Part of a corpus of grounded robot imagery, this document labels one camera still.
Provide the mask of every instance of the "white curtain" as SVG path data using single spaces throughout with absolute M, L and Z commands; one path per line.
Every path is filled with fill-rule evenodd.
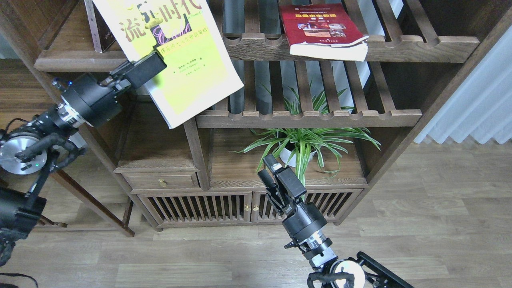
M 437 143 L 468 136 L 479 143 L 512 137 L 512 28 L 502 36 L 476 69 L 414 140 L 428 135 Z

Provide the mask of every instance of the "wooden bookshelf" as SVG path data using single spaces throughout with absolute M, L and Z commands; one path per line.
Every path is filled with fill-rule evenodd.
M 313 4 L 323 2 L 311 0 Z M 403 0 L 398 17 L 389 1 L 373 0 L 373 6 L 367 8 L 375 9 L 384 35 L 369 35 L 366 60 L 371 77 L 364 85 L 355 63 L 344 63 L 355 103 L 355 110 L 349 113 L 340 110 L 335 97 L 331 63 L 289 55 L 283 34 L 261 32 L 259 3 L 244 3 L 245 32 L 239 34 L 222 31 L 224 1 L 210 0 L 209 6 L 229 55 L 247 64 L 246 79 L 254 79 L 253 61 L 269 61 L 270 114 L 257 108 L 256 83 L 248 80 L 241 113 L 233 113 L 223 100 L 172 131 L 158 120 L 155 108 L 135 109 L 124 123 L 106 126 L 101 133 L 80 129 L 91 150 L 155 229 L 280 221 L 268 204 L 264 207 L 263 187 L 255 173 L 261 150 L 245 155 L 230 152 L 254 139 L 248 129 L 237 128 L 369 127 L 382 143 L 380 151 L 364 141 L 349 146 L 341 172 L 331 179 L 326 179 L 315 163 L 308 167 L 306 186 L 315 195 L 312 201 L 325 209 L 331 221 L 341 223 L 512 25 L 509 0 Z M 291 3 L 279 0 L 276 5 Z M 368 34 L 357 0 L 341 3 L 360 31 Z M 59 101 L 58 92 L 50 85 L 55 72 L 106 72 L 126 60 L 117 44 L 106 53 L 94 52 L 82 1 L 33 4 L 2 4 L 0 30 L 54 101 Z M 290 115 L 284 109 L 281 60 L 295 61 L 301 114 Z M 306 60 L 320 65 L 329 106 L 325 115 L 314 111 L 308 100 Z M 110 144 L 116 140 L 117 145 Z M 326 163 L 333 165 L 332 160 Z M 168 176 L 183 185 L 162 183 Z M 140 177 L 135 182 L 142 186 L 130 186 L 127 180 L 131 177 Z M 334 203 L 340 205 L 335 211 L 329 208 Z
M 378 1 L 376 11 L 386 35 L 370 35 L 367 40 L 368 56 L 366 61 L 405 61 L 463 63 L 479 45 L 472 36 L 438 36 L 423 11 L 419 0 L 407 0 L 417 25 L 419 35 L 403 35 L 397 28 L 398 21 L 387 1 Z M 356 0 L 345 1 L 352 20 L 364 34 L 368 34 L 361 11 Z M 222 27 L 223 1 L 212 0 L 212 12 Z M 248 15 L 257 13 L 249 9 Z M 272 60 L 315 60 L 314 58 L 290 55 L 285 35 L 249 32 L 242 34 L 223 34 L 224 43 L 232 59 L 250 61 Z M 82 1 L 78 1 L 53 42 L 43 49 L 34 67 L 46 72 L 108 72 L 126 61 L 119 45 L 114 43 L 105 53 L 94 51 Z
M 215 129 L 213 151 L 211 154 L 211 187 L 238 188 L 241 191 L 265 190 L 256 172 L 265 147 L 253 149 L 247 153 L 240 151 L 258 139 L 248 129 Z M 316 156 L 306 171 L 306 186 L 309 189 L 349 189 L 365 188 L 367 182 L 361 168 L 359 156 L 354 145 L 343 145 L 348 154 L 343 154 L 340 172 L 332 175 L 323 173 L 316 163 Z M 324 170 L 337 170 L 336 158 L 324 151 Z

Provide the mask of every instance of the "book spine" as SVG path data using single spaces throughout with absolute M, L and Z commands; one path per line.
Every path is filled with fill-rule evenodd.
M 93 0 L 84 0 L 86 4 L 87 18 L 89 20 L 89 27 L 91 28 L 91 36 L 93 39 L 94 51 L 103 53 L 101 48 L 101 39 L 96 21 L 96 14 L 94 13 Z

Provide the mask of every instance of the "yellow book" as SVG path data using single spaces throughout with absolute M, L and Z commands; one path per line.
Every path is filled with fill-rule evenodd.
M 167 68 L 146 83 L 169 128 L 243 87 L 205 0 L 93 0 L 128 60 L 158 50 Z

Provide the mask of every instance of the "wooden shelf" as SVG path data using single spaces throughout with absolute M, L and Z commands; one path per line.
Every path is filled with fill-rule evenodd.
M 245 154 L 240 151 L 258 137 L 249 129 L 215 129 L 214 145 L 211 155 L 211 187 L 239 188 L 240 191 L 252 189 L 263 191 L 265 188 L 256 174 L 264 147 L 256 148 Z M 359 157 L 354 145 L 344 146 L 349 154 L 343 154 L 342 169 L 333 178 L 323 173 L 316 163 L 316 157 L 308 165 L 306 171 L 306 187 L 308 189 L 352 189 L 368 186 L 362 171 Z M 335 157 L 324 153 L 325 170 L 336 170 Z
M 419 0 L 406 1 L 421 35 L 402 35 L 398 21 L 390 13 L 387 1 L 376 1 L 386 35 L 370 35 L 366 61 L 407 61 L 463 63 L 479 45 L 475 37 L 438 36 L 426 17 Z M 368 34 L 356 0 L 346 0 L 347 11 L 363 34 Z M 222 28 L 223 1 L 210 1 L 210 8 Z M 239 60 L 312 60 L 289 54 L 286 37 L 259 31 L 258 9 L 246 8 L 246 33 L 223 34 L 232 59 Z M 114 43 L 105 53 L 94 52 L 91 32 L 83 1 L 79 1 L 48 49 L 42 51 L 34 67 L 46 72 L 108 72 L 126 61 L 119 45 Z
M 114 172 L 196 171 L 183 126 L 170 130 L 152 102 L 137 102 Z
M 309 78 L 304 61 L 295 62 L 300 114 L 291 115 L 285 110 L 281 67 L 279 61 L 269 62 L 270 90 L 272 92 L 272 112 L 262 114 L 256 106 L 254 62 L 244 62 L 245 110 L 232 114 L 227 98 L 217 103 L 214 110 L 206 110 L 196 116 L 199 128 L 317 128 L 317 127 L 411 127 L 422 116 L 419 109 L 397 109 L 389 91 L 379 62 L 370 62 L 373 79 L 378 87 L 378 96 L 372 102 L 379 102 L 380 111 L 369 109 L 367 97 L 362 89 L 357 67 L 353 62 L 344 62 L 349 80 L 355 111 L 340 110 L 330 61 L 319 61 L 324 90 L 329 107 L 328 114 L 313 110 Z

